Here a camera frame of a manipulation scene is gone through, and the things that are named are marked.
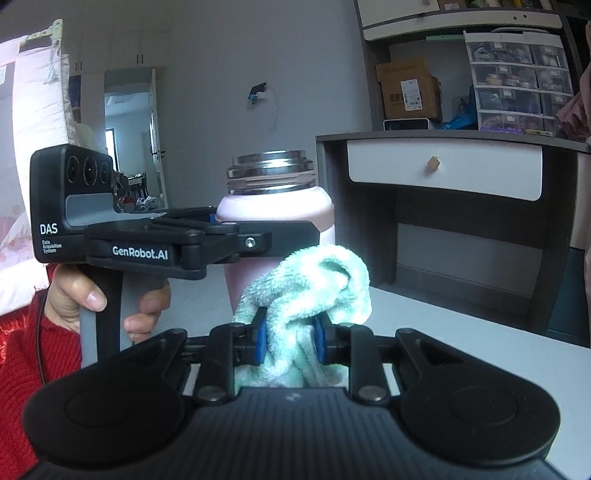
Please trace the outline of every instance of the white cabinet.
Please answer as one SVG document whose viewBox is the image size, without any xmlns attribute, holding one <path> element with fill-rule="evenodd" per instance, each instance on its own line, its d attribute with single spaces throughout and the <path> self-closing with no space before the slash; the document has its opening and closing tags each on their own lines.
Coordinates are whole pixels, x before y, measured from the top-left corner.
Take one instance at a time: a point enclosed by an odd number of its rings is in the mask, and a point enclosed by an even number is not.
<svg viewBox="0 0 591 480">
<path fill-rule="evenodd" d="M 79 75 L 84 30 L 82 0 L 69 0 L 66 3 L 67 8 L 63 9 L 60 16 L 64 21 L 61 51 L 70 59 L 70 75 Z"/>
<path fill-rule="evenodd" d="M 113 10 L 113 32 L 141 31 L 144 4 L 141 0 L 117 0 Z"/>
<path fill-rule="evenodd" d="M 105 72 L 111 59 L 113 0 L 85 0 L 81 72 Z"/>
<path fill-rule="evenodd" d="M 113 13 L 109 69 L 168 64 L 173 10 L 164 0 L 131 0 Z"/>
<path fill-rule="evenodd" d="M 363 27 L 439 10 L 437 0 L 357 0 Z"/>
<path fill-rule="evenodd" d="M 141 30 L 113 31 L 109 70 L 139 66 Z"/>
<path fill-rule="evenodd" d="M 170 31 L 173 27 L 173 3 L 164 0 L 145 0 L 144 32 Z"/>
<path fill-rule="evenodd" d="M 139 64 L 142 67 L 163 67 L 170 58 L 170 33 L 146 32 L 142 35 Z"/>
</svg>

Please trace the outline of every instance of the window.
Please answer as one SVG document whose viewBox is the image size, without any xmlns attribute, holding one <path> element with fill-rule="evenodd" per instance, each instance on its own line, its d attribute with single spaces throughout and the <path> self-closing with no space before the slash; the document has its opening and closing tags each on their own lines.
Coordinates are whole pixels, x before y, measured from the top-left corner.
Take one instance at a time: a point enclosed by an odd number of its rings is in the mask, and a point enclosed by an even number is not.
<svg viewBox="0 0 591 480">
<path fill-rule="evenodd" d="M 107 152 L 113 159 L 113 170 L 119 171 L 119 161 L 117 160 L 117 143 L 115 142 L 115 129 L 108 128 L 105 130 L 105 138 L 107 141 Z"/>
</svg>

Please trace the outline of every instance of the cardboard box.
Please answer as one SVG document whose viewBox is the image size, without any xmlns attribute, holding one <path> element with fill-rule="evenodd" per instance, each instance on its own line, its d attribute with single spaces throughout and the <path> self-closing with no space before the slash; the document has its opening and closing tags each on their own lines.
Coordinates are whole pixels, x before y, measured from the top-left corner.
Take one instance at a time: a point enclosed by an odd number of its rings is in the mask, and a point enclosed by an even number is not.
<svg viewBox="0 0 591 480">
<path fill-rule="evenodd" d="M 423 59 L 376 65 L 386 119 L 428 118 L 441 121 L 441 87 Z"/>
<path fill-rule="evenodd" d="M 467 8 L 464 0 L 439 0 L 439 9 L 444 12 Z"/>
</svg>

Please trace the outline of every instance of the white table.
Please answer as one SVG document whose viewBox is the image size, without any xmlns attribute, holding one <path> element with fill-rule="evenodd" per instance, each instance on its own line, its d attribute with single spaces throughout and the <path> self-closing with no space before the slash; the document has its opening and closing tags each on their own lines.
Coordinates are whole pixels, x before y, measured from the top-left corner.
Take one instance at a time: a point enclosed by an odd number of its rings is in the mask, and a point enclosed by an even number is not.
<svg viewBox="0 0 591 480">
<path fill-rule="evenodd" d="M 591 350 L 487 322 L 417 300 L 371 291 L 376 335 L 402 327 L 420 330 L 448 345 L 548 391 L 560 409 L 560 430 L 547 460 L 571 480 L 591 477 Z M 394 376 L 387 370 L 393 394 Z"/>
<path fill-rule="evenodd" d="M 181 327 L 206 335 L 232 318 L 221 266 L 204 280 L 171 280 L 173 301 L 157 331 Z M 371 289 L 373 313 L 366 325 L 376 335 L 420 330 L 448 345 L 530 380 L 548 391 L 561 422 L 548 461 L 570 480 L 591 477 L 591 350 Z M 398 392 L 386 369 L 392 394 Z"/>
</svg>

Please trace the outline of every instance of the das logo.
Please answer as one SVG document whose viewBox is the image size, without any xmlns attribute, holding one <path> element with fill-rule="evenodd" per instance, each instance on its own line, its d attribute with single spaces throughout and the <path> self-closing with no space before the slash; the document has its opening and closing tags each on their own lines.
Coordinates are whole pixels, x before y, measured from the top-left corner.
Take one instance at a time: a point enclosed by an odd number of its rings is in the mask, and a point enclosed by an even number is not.
<svg viewBox="0 0 591 480">
<path fill-rule="evenodd" d="M 57 233 L 57 223 L 42 223 L 39 225 L 42 235 L 51 235 Z"/>
</svg>

